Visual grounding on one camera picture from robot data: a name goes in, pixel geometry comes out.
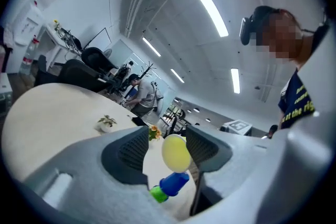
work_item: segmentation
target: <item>linear light fixture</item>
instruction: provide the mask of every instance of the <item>linear light fixture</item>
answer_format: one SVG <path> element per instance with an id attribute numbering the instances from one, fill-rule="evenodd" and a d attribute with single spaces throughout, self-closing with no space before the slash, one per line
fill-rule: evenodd
<path id="1" fill-rule="evenodd" d="M 138 66 L 136 61 L 134 61 L 131 57 L 130 57 L 130 59 L 131 59 L 132 62 L 134 62 Z"/>
<path id="2" fill-rule="evenodd" d="M 153 70 L 152 70 L 152 72 L 159 78 L 159 79 L 161 79 L 160 77 L 159 77 L 159 75 L 158 74 L 156 74 Z"/>
<path id="3" fill-rule="evenodd" d="M 171 71 L 174 73 L 175 76 L 177 76 L 177 78 L 178 78 L 182 83 L 184 83 L 183 79 L 181 79 L 181 77 L 175 72 L 174 69 L 171 69 Z"/>
<path id="4" fill-rule="evenodd" d="M 143 60 L 141 60 L 140 58 L 139 58 L 139 56 L 138 55 L 136 55 L 135 53 L 133 53 L 140 61 L 142 61 L 143 63 L 145 63 Z"/>
<path id="5" fill-rule="evenodd" d="M 238 68 L 231 68 L 233 91 L 240 93 L 239 71 Z"/>
<path id="6" fill-rule="evenodd" d="M 156 53 L 157 56 L 161 57 L 161 54 L 158 53 L 158 51 L 152 46 L 152 44 L 150 44 L 150 43 L 148 42 L 147 39 L 145 39 L 145 38 L 143 37 L 142 40 L 145 41 L 145 43 L 146 43 L 146 44 L 153 50 L 153 52 Z"/>
<path id="7" fill-rule="evenodd" d="M 200 0 L 214 22 L 220 37 L 229 35 L 222 17 L 212 0 Z"/>

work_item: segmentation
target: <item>water bottle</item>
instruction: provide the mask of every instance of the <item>water bottle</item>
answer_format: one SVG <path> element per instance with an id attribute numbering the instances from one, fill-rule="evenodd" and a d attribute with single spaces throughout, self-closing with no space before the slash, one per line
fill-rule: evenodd
<path id="1" fill-rule="evenodd" d="M 31 43 L 29 44 L 27 48 L 26 54 L 23 57 L 21 67 L 19 70 L 20 73 L 26 74 L 26 75 L 30 74 L 30 70 L 32 68 L 32 63 L 35 58 L 38 43 L 39 41 L 36 39 L 36 36 L 34 36 L 33 40 L 31 41 Z"/>

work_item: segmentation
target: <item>round table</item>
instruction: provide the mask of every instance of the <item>round table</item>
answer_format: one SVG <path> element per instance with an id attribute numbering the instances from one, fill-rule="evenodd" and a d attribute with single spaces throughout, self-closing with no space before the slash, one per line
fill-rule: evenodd
<path id="1" fill-rule="evenodd" d="M 103 135 L 97 121 L 110 115 L 113 131 L 135 127 L 133 113 L 92 91 L 68 84 L 49 83 L 23 94 L 9 111 L 2 132 L 4 161 L 13 177 L 23 182 L 32 172 L 72 143 Z M 149 187 L 172 173 L 163 162 L 163 138 L 151 141 L 143 173 Z M 177 219 L 186 219 L 196 192 L 190 180 L 175 197 L 162 204 Z"/>

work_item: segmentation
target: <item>neck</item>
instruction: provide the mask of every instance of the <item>neck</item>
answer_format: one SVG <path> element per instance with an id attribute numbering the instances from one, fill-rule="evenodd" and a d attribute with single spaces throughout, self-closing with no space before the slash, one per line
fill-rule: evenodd
<path id="1" fill-rule="evenodd" d="M 298 70 L 300 70 L 300 68 L 308 61 L 311 55 L 313 36 L 304 36 L 299 42 L 298 56 L 293 59 Z"/>

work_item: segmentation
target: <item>blue cup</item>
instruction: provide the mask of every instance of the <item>blue cup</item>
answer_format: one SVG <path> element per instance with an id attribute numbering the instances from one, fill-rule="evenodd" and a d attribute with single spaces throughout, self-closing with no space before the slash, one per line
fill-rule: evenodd
<path id="1" fill-rule="evenodd" d="M 176 196 L 188 181 L 189 175 L 187 173 L 172 173 L 160 180 L 160 188 L 166 195 Z"/>

